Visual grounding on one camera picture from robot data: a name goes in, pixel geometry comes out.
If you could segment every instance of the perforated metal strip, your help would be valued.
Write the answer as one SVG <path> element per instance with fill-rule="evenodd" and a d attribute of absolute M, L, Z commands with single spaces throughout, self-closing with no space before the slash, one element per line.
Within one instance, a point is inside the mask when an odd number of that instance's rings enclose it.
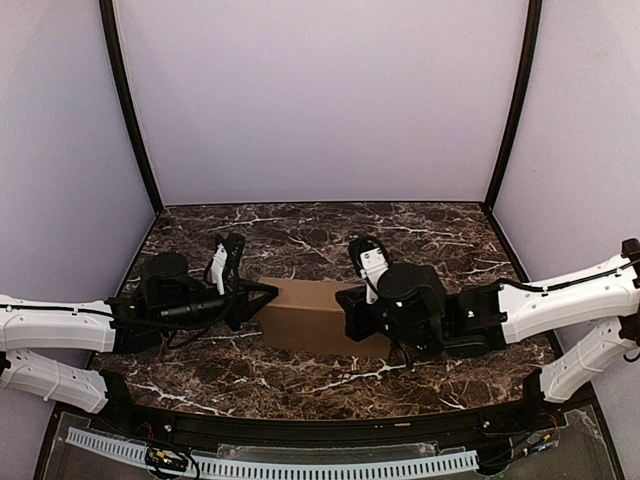
<path fill-rule="evenodd" d="M 67 443 L 104 457 L 136 467 L 144 463 L 146 446 L 142 442 L 123 441 L 99 433 L 69 428 Z M 200 478 L 216 480 L 411 480 L 478 468 L 475 451 L 381 463 L 340 465 L 292 465 L 242 462 L 193 455 L 200 466 Z M 186 476 L 195 476 L 191 465 Z"/>

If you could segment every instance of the marble table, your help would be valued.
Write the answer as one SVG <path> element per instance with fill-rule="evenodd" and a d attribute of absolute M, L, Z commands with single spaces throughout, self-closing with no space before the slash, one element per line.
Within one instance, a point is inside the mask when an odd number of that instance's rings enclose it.
<path fill-rule="evenodd" d="M 396 261 L 430 264 L 449 292 L 515 278 L 475 203 L 298 203 L 169 207 L 137 264 L 167 250 L 184 254 L 201 276 L 214 236 L 243 234 L 241 276 L 358 282 L 348 242 L 380 238 Z M 134 267 L 124 291 L 139 277 Z M 232 333 L 216 326 L 181 350 L 96 354 L 91 367 L 121 373 L 142 405 L 208 415 L 263 419 L 369 419 L 439 413 L 516 400 L 521 381 L 554 360 L 544 335 L 466 360 L 446 356 L 404 365 L 267 348 L 260 326 Z"/>

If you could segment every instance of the wall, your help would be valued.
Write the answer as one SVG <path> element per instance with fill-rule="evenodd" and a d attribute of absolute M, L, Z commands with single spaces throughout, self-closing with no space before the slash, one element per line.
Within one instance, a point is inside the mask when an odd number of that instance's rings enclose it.
<path fill-rule="evenodd" d="M 165 203 L 484 198 L 526 0 L 117 7 Z"/>
<path fill-rule="evenodd" d="M 1 2 L 0 45 L 0 292 L 59 301 L 112 295 L 153 213 L 98 2 Z M 0 479 L 32 478 L 51 407 L 0 391 Z"/>
<path fill-rule="evenodd" d="M 640 237 L 640 5 L 545 2 L 496 215 L 535 279 L 593 265 Z M 560 332 L 572 346 L 590 327 Z M 594 381 L 628 479 L 640 479 L 638 364 Z"/>

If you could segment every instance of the dark marble surface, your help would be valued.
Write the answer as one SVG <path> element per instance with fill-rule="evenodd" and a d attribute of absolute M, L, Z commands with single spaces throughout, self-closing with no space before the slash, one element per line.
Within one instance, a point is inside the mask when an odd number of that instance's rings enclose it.
<path fill-rule="evenodd" d="M 138 262 L 167 250 L 202 275 L 214 236 L 236 231 L 247 246 L 241 276 L 359 282 L 348 242 L 380 238 L 396 261 L 431 264 L 449 292 L 514 272 L 488 222 L 469 203 L 340 203 L 171 207 Z M 125 287 L 135 287 L 134 268 Z M 410 370 L 388 362 L 269 349 L 260 327 L 220 325 L 177 351 L 97 354 L 93 368 L 123 374 L 137 403 L 201 414 L 268 419 L 363 419 L 437 413 L 518 399 L 522 379 L 554 359 L 544 336 L 481 358 L 442 357 Z"/>

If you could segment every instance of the box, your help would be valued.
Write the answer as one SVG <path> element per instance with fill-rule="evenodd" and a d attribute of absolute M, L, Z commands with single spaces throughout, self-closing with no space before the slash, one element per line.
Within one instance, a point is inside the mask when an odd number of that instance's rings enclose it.
<path fill-rule="evenodd" d="M 279 278 L 260 279 L 278 287 L 278 296 L 256 315 L 267 346 L 323 355 L 389 357 L 390 340 L 376 333 L 354 342 L 344 333 L 345 318 L 335 294 L 355 285 Z"/>

